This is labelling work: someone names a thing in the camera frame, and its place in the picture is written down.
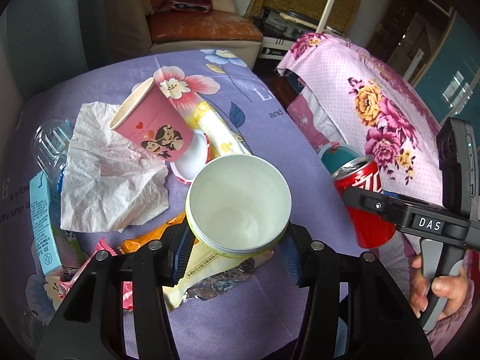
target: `human hand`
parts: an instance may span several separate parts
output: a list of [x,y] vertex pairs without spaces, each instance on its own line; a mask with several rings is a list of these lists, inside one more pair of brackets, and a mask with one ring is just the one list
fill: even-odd
[[[412,262],[412,268],[415,268],[415,273],[411,280],[409,303],[415,315],[419,317],[420,311],[427,309],[427,293],[429,290],[428,280],[422,275],[421,254]],[[438,316],[438,321],[455,314],[465,301],[469,289],[469,280],[465,268],[460,269],[460,275],[457,277],[436,277],[431,284],[431,289],[436,296],[448,299],[445,308]]]

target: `fingernail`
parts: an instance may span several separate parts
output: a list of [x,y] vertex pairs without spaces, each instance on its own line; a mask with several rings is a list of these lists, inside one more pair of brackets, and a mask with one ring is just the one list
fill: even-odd
[[443,290],[443,287],[445,286],[445,280],[437,277],[431,284],[431,289],[434,291],[441,291]]

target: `snack wrapper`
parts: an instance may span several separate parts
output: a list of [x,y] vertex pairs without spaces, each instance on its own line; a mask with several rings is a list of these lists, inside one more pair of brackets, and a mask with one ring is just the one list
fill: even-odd
[[[82,267],[77,271],[77,273],[71,278],[70,281],[60,281],[58,284],[58,293],[60,294],[60,298],[63,300],[68,291],[70,290],[71,286],[77,281],[80,274],[83,272],[83,269],[88,265],[90,260],[98,251],[109,251],[112,256],[116,256],[117,253],[107,244],[107,240],[105,237],[101,238],[97,245],[95,245],[95,249],[93,254],[88,258],[88,260],[82,265]],[[134,309],[134,297],[133,297],[133,285],[132,282],[123,282],[123,309],[131,311]]]
[[127,239],[125,240],[120,246],[120,252],[122,254],[126,253],[133,253],[134,251],[137,251],[145,245],[146,243],[154,240],[154,239],[160,239],[162,237],[163,232],[165,229],[169,226],[172,225],[179,225],[180,223],[183,222],[183,219],[185,218],[185,211],[181,212],[178,214],[175,218],[166,221],[162,226],[157,227],[155,230],[150,231],[149,233],[142,235],[141,237],[134,238],[134,239]]
[[[119,249],[122,253],[135,252],[151,240],[160,239],[168,226],[178,225],[184,218],[185,212],[181,212],[155,230],[141,237],[125,240]],[[184,277],[174,287],[163,287],[165,303],[173,310],[187,299],[207,300],[222,295],[248,279],[258,266],[272,256],[273,251],[267,250],[249,259],[224,257],[196,239]]]

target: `white plastic container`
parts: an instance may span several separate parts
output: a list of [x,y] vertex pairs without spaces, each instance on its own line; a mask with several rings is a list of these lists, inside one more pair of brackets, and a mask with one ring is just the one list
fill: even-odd
[[227,257],[250,257],[282,238],[291,208],[290,189],[278,169],[253,155],[231,154],[196,175],[185,210],[200,242]]

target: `sofa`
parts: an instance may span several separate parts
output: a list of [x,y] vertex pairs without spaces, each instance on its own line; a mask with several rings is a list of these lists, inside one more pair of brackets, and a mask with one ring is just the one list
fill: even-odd
[[253,67],[262,33],[236,12],[233,0],[212,0],[208,14],[154,12],[145,0],[105,0],[114,61],[184,50],[228,50]]

